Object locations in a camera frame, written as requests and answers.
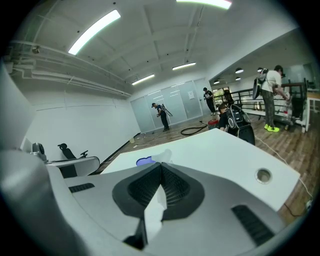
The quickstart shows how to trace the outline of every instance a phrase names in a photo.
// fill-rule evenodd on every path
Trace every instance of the white table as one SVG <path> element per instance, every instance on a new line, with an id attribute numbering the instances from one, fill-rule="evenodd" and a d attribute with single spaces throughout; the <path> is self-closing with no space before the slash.
<path id="1" fill-rule="evenodd" d="M 233 181 L 278 211 L 292 193 L 300 174 L 263 150 L 219 129 L 169 143 L 120 154 L 102 172 L 111 173 L 136 166 L 140 158 L 172 151 L 173 164 L 189 167 Z M 267 169 L 271 181 L 262 184 L 256 172 Z"/>

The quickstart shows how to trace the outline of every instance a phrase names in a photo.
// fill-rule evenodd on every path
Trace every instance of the white wall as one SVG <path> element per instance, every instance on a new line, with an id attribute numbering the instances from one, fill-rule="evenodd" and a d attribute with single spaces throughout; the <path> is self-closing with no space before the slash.
<path id="1" fill-rule="evenodd" d="M 57 145 L 66 143 L 76 157 L 89 150 L 102 162 L 140 132 L 125 98 L 52 81 L 14 81 L 36 110 L 26 137 L 42 143 L 51 161 L 65 159 Z"/>
<path id="2" fill-rule="evenodd" d="M 298 26 L 278 5 L 269 1 L 252 1 L 250 14 L 241 20 L 237 31 L 224 33 L 218 40 L 225 44 L 209 51 L 207 80 L 217 76 L 229 66 L 266 43 L 296 29 Z"/>

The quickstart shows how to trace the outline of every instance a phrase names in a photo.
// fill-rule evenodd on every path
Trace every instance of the round hole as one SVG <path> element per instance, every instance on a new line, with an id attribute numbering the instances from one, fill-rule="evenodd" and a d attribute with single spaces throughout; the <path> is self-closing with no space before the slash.
<path id="1" fill-rule="evenodd" d="M 259 169 L 255 173 L 255 179 L 262 184 L 270 183 L 271 178 L 272 178 L 271 172 L 267 169 Z"/>

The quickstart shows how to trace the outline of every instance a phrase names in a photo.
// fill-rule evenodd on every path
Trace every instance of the man in white shirt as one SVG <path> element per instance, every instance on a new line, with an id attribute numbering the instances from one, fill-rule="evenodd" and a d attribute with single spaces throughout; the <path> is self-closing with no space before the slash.
<path id="1" fill-rule="evenodd" d="M 281 88 L 281 79 L 284 69 L 280 65 L 276 65 L 274 70 L 268 71 L 266 79 L 261 86 L 261 95 L 264 101 L 265 109 L 265 126 L 264 128 L 269 132 L 279 132 L 279 128 L 275 127 L 275 102 L 274 93 L 281 95 L 286 101 L 290 99 Z"/>

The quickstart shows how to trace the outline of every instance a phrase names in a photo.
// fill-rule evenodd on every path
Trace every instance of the office chair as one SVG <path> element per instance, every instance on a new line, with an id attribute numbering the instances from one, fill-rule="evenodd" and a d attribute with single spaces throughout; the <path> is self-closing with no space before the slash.
<path id="1" fill-rule="evenodd" d="M 72 151 L 70 150 L 70 148 L 68 148 L 67 144 L 65 143 L 62 143 L 60 145 L 58 145 L 58 147 L 61 149 L 62 153 L 64 154 L 64 156 L 67 158 L 67 159 L 76 159 L 75 155 L 72 153 Z M 85 151 L 83 153 L 81 153 L 79 158 L 85 158 L 88 154 L 86 154 L 88 152 Z"/>

